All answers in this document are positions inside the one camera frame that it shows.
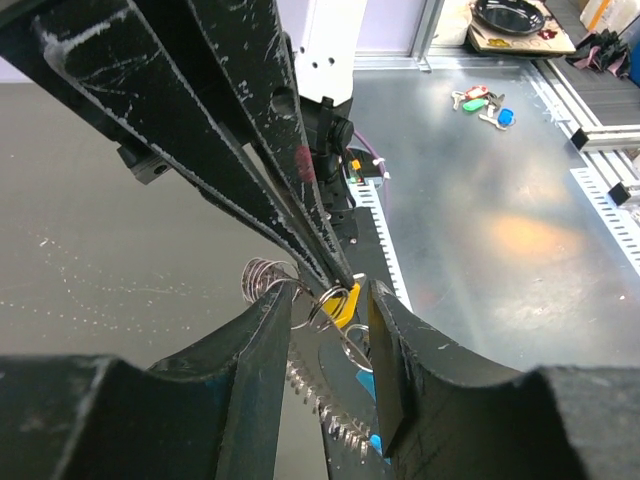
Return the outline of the silver keys bunch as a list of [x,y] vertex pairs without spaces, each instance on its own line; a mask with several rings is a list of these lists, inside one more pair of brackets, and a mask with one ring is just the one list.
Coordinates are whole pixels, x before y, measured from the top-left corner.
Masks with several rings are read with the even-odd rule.
[[368,353],[369,327],[356,321],[357,309],[351,322],[343,328],[338,328],[322,311],[322,301],[339,288],[346,291],[351,289],[334,285],[319,296],[313,296],[300,289],[293,302],[291,330],[298,339],[337,342],[345,357],[354,366],[372,373],[373,366]]

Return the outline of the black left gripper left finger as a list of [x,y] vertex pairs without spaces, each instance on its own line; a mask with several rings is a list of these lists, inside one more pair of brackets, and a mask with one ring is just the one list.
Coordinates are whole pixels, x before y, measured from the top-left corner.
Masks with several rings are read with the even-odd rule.
[[5,479],[269,479],[293,285],[147,370],[111,355],[1,360]]

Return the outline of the yellow key tag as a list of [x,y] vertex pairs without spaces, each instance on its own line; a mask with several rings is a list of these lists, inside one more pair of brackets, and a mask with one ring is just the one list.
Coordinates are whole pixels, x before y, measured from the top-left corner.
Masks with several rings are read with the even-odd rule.
[[349,291],[339,288],[322,301],[322,311],[338,328],[343,328],[355,315],[360,293],[359,283],[355,283]]

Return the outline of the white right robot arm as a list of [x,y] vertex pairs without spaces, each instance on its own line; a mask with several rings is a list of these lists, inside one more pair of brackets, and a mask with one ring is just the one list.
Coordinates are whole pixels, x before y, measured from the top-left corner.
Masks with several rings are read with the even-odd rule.
[[18,1],[3,57],[132,169],[161,161],[287,251],[350,287],[322,190],[349,144],[361,1],[313,1],[293,46],[273,1]]

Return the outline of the metal key organizer blue handle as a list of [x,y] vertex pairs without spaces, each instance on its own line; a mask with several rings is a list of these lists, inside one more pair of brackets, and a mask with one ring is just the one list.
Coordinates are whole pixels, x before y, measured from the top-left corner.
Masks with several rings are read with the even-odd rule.
[[[358,273],[354,276],[354,280],[355,283],[360,282],[363,286],[366,275]],[[293,319],[293,302],[297,298],[299,290],[303,289],[304,292],[313,295],[310,287],[303,283],[298,269],[286,261],[268,260],[260,257],[249,260],[245,265],[241,277],[241,290],[247,303],[254,303],[267,290],[278,284],[289,284],[295,288],[292,301]],[[334,398],[332,388],[327,383],[320,362],[320,350],[326,346],[337,344],[337,342],[320,342],[310,338],[298,339],[294,337],[291,330],[286,378],[295,393],[301,396],[303,402],[309,404],[313,412],[319,416],[321,424],[326,422],[329,415],[335,413],[341,421],[339,427],[341,431],[354,429],[357,431],[357,436],[362,438],[364,434],[361,432],[361,428],[350,419],[350,415],[338,405]],[[371,381],[370,387],[375,390],[373,372],[368,374]],[[371,437],[370,441],[375,444],[378,453],[381,454],[380,435]]]

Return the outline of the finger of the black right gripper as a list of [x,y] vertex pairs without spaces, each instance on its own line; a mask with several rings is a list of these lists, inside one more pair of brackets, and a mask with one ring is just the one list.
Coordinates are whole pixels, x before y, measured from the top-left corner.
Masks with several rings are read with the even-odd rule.
[[351,286],[328,193],[354,134],[349,105],[299,95],[276,3],[139,1],[134,17],[162,88],[137,132],[317,284]]
[[322,287],[333,234],[270,1],[34,1],[29,74],[136,157],[158,156]]

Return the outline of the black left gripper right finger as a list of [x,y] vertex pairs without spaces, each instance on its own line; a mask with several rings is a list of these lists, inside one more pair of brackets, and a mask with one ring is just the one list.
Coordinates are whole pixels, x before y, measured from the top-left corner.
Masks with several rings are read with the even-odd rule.
[[518,371],[456,343],[382,282],[368,292],[383,454],[399,479],[635,479],[639,372]]

